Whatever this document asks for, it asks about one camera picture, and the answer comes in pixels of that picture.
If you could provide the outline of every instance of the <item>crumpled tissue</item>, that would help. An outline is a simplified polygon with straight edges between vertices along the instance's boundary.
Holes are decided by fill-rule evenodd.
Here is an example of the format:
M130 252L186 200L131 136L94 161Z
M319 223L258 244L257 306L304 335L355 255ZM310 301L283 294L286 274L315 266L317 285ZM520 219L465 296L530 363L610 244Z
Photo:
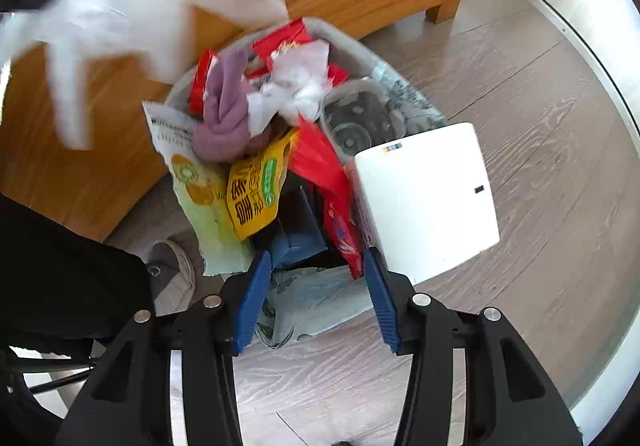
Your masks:
M333 85L327 77L329 44L315 40L293 47L273 60L269 81L259 92L251 92L249 130L258 136L275 114L289 124L298 124L298 115L315 121L320 116L320 103Z
M173 83L193 53L191 4L249 29L288 18L284 0L51 0L42 10L15 12L0 23L0 64L47 43L58 136L70 148L87 149L85 61L138 54L148 77Z

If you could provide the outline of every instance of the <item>blue gripper pad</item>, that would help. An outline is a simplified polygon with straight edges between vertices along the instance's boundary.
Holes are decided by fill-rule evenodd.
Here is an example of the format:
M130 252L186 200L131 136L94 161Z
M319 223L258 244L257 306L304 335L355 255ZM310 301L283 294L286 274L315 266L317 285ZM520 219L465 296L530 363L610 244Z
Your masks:
M401 343L398 334L398 315L385 280L382 278L382 272L369 249L364 254L364 279L367 282L382 339L389 345L392 352L398 352Z
M267 251L263 251L254 258L250 267L250 270L252 269L254 275L244 292L244 298L242 298L236 314L236 333L233 339L233 348L236 354L242 354L242 350L254 336L255 324L258 321L258 314L260 314L271 279L271 255Z

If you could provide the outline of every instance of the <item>trash bin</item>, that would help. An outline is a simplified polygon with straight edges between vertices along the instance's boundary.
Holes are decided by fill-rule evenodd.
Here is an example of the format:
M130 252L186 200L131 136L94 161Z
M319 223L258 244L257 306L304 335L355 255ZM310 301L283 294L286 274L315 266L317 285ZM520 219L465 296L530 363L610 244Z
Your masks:
M352 78L369 78L386 90L390 99L388 108L401 113L406 136L447 125L427 97L363 44L318 18L303 18L303 21L313 38L329 42L330 63L344 68ZM230 47L249 45L270 31L249 34ZM196 68L191 69L174 85L165 105L188 112L188 95L195 71ZM364 279L353 280L347 265L331 269L276 270L255 334L275 349L322 333L371 307Z

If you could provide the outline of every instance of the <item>red snack bag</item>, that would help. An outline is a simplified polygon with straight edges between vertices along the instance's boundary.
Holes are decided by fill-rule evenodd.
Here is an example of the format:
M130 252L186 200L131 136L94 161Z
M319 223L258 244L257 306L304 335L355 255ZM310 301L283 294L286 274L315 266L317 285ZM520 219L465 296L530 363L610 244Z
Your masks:
M278 54L290 47L311 43L313 40L306 30L305 23L299 18L254 41L251 48L266 61L267 68L271 71L273 59L277 58Z
M193 77L193 84L189 92L189 111L192 114L202 115L204 108L204 89L207 85L207 77L209 76L210 68L212 65L215 65L216 61L218 61L216 53L211 49L204 51L198 60L198 68L196 69L196 75Z
M351 183L322 130L300 116L287 166L317 186L324 196L324 228L349 264L351 277L362 276L356 227L351 222Z
M332 87L337 87L349 79L349 73L335 63L329 63L327 77L333 82Z

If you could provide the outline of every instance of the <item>plastic food container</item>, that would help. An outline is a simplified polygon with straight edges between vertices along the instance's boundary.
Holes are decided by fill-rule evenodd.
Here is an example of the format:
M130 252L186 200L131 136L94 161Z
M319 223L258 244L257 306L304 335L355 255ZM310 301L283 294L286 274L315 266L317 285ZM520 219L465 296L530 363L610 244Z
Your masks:
M332 89L322 100L320 125L343 163L367 148L404 137L404 116L386 90L368 78Z

